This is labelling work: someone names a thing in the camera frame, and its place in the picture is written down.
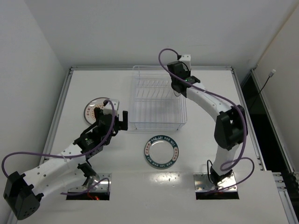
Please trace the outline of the green rim lettered plate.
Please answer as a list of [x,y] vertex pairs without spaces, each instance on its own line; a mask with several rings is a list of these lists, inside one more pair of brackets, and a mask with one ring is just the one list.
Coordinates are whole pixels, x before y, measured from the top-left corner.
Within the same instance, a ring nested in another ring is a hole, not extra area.
[[144,147],[146,162],[156,169],[172,167],[176,163],[178,156],[178,144],[167,135],[156,135],[150,138]]

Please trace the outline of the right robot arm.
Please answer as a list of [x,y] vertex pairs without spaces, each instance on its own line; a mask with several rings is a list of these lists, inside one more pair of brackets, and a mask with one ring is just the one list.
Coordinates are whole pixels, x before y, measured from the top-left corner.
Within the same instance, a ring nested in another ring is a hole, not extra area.
[[215,121],[214,138],[218,145],[215,160],[208,174],[214,185],[229,177],[235,153],[243,143],[246,128],[243,128],[244,109],[238,110],[212,94],[208,94],[198,78],[191,75],[186,63],[174,61],[167,64],[171,76],[171,87],[185,98],[195,102]]

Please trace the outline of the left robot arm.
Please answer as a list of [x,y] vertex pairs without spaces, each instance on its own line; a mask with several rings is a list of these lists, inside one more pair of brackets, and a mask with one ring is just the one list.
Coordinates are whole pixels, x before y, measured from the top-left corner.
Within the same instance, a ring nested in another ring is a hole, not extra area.
[[33,215],[47,196],[66,195],[75,184],[96,177],[88,160],[109,145],[119,131],[128,129],[128,112],[122,112],[123,120],[107,109],[96,108],[95,115],[96,121],[60,154],[50,155],[49,160],[22,174],[6,174],[3,197],[18,220]]

